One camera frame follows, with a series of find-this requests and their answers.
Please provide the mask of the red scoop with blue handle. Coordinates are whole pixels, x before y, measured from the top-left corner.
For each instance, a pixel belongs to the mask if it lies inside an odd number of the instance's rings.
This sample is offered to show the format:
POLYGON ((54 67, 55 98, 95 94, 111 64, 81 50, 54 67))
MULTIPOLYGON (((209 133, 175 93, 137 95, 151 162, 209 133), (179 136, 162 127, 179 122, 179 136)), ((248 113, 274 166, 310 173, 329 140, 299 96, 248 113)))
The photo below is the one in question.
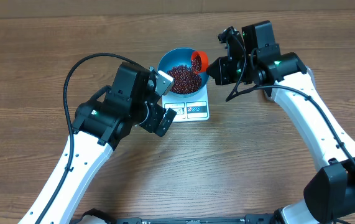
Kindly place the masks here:
POLYGON ((191 55, 191 69, 196 73, 206 72, 209 66, 208 56, 204 51, 194 51, 191 55))

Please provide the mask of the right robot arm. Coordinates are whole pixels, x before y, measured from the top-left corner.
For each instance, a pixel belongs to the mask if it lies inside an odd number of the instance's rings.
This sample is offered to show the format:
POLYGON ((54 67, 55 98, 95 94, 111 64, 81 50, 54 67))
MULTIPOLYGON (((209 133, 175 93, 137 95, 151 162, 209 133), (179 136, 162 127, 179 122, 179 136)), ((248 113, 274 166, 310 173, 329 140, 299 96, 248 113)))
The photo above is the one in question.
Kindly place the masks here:
POLYGON ((228 99, 263 90, 292 120, 312 156, 316 175, 301 201, 257 223, 339 223, 355 213, 355 141, 344 131, 319 96, 311 70, 293 52, 282 54, 269 21, 218 35, 227 55, 206 70, 217 85, 233 85, 228 99))

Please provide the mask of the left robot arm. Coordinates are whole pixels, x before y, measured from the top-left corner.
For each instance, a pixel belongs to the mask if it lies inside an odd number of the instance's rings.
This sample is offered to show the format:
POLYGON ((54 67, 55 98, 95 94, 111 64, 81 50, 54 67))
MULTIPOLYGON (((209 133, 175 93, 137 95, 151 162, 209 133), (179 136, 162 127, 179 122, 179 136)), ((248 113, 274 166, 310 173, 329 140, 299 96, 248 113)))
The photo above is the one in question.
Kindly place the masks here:
POLYGON ((123 62, 113 84, 76 109, 63 154, 20 222, 69 223, 93 177, 133 126, 160 137, 168 131, 176 112, 158 101, 173 84, 161 70, 123 62))

